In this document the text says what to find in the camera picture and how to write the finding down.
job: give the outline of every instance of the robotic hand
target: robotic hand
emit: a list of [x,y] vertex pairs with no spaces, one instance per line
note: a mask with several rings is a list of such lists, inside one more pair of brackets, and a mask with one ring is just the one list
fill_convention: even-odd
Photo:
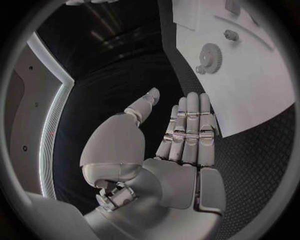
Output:
[[[144,161],[145,138],[138,127],[159,97],[153,88],[107,119],[82,152],[85,180],[101,189],[99,207],[86,216],[99,237],[107,233],[103,218],[134,239],[183,239],[187,231],[197,236],[187,239],[207,239],[220,224],[226,196],[222,177],[212,168],[219,132],[209,96],[182,97],[156,156]],[[184,231],[174,227],[179,219]]]

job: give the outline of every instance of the led light strip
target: led light strip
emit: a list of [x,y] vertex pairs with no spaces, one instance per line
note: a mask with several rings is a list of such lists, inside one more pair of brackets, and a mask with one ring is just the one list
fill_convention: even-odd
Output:
[[38,154],[42,195],[56,199],[52,169],[54,142],[64,106],[74,86],[74,80],[51,55],[36,33],[31,36],[27,44],[44,66],[61,82],[44,122]]

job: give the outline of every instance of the screw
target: screw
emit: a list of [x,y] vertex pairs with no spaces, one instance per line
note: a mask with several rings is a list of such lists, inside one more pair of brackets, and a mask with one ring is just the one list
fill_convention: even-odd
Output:
[[200,65],[200,66],[196,66],[196,73],[203,75],[206,72],[205,69]]
[[239,35],[237,32],[235,31],[231,31],[231,30],[226,30],[224,32],[225,38],[231,41],[237,41],[239,40]]

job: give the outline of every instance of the gear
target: gear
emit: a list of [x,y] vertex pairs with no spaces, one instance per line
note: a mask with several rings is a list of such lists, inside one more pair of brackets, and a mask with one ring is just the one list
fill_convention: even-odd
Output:
[[206,73],[216,73],[222,64],[222,52],[214,43],[207,43],[202,47],[200,62]]

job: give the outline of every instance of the white surface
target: white surface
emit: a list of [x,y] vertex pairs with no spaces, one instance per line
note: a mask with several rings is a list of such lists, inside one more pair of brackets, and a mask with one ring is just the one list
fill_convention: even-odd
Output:
[[[255,127],[294,103],[289,72],[280,53],[244,9],[236,16],[225,9],[224,0],[199,0],[197,14],[190,15],[188,7],[182,7],[184,3],[195,6],[192,0],[173,0],[174,22],[179,23],[176,47],[209,95],[223,137]],[[191,30],[193,21],[196,27]],[[240,40],[225,39],[227,29],[237,32]],[[200,75],[195,68],[206,43],[220,47],[223,62],[217,73]]]

